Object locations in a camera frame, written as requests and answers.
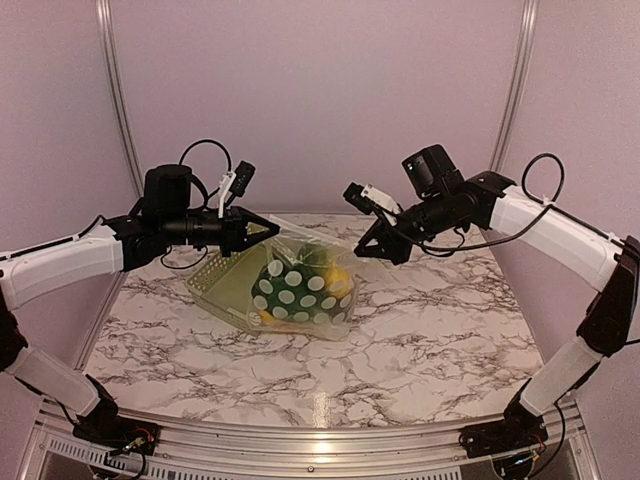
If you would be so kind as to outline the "yellow lemon toy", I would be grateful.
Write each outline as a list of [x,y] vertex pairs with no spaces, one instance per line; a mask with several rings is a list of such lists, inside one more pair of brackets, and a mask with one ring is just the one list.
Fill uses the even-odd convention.
[[323,278],[325,280],[325,292],[336,299],[342,299],[350,292],[351,279],[346,270],[338,266],[332,266],[324,272]]

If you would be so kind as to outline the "clear zip top bag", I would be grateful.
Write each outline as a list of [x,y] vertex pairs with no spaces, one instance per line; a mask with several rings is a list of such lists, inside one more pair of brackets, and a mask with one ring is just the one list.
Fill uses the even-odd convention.
[[258,333],[344,339],[361,290],[393,277],[381,261],[357,257],[352,243],[278,216],[269,220],[280,231],[259,244],[264,251],[251,276],[247,326]]

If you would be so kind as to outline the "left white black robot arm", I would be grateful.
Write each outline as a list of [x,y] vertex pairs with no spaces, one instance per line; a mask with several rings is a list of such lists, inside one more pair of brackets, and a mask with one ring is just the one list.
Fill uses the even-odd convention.
[[75,436],[106,446],[140,435],[120,416],[113,397],[95,379],[28,344],[15,310],[49,292],[85,279],[130,272],[167,254],[173,246],[215,246],[224,257],[276,236],[277,224],[243,207],[223,211],[183,208],[99,218],[82,234],[1,257],[1,370],[29,390],[72,411]]

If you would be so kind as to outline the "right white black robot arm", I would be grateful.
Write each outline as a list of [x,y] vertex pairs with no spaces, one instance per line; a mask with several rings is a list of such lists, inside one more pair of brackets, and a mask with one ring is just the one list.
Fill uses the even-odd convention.
[[469,179],[453,172],[419,182],[420,203],[402,210],[384,192],[350,184],[345,200],[376,222],[354,252],[399,265],[413,247],[438,234],[475,225],[521,240],[564,265],[596,292],[584,320],[554,356],[516,393],[500,420],[462,429],[460,445],[471,458],[492,455],[546,439],[543,415],[579,388],[601,361],[628,341],[639,288],[639,242],[598,234],[555,208],[552,200],[528,197],[514,181],[486,171]]

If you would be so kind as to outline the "pale green perforated basket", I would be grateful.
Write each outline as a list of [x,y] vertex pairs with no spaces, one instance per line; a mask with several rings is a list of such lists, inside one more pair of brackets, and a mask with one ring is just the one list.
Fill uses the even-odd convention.
[[251,289],[267,262],[267,251],[256,246],[223,257],[219,252],[207,257],[185,284],[194,302],[219,320],[249,333],[260,334],[249,321],[253,308]]

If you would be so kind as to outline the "right aluminium frame post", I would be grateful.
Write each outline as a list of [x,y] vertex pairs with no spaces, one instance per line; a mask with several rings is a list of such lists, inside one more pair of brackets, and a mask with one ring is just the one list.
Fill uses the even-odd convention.
[[495,172],[501,172],[505,166],[518,110],[524,96],[533,55],[539,7],[538,0],[526,0],[522,5],[511,80],[489,164],[489,168]]

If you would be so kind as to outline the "front aluminium rail base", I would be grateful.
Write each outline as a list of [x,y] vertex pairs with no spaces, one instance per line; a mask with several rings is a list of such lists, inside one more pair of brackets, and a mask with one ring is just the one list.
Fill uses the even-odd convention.
[[42,403],[19,479],[494,479],[504,455],[471,459],[459,443],[472,420],[318,429],[234,425],[125,411],[158,426],[153,454],[109,457],[77,439],[61,409]]

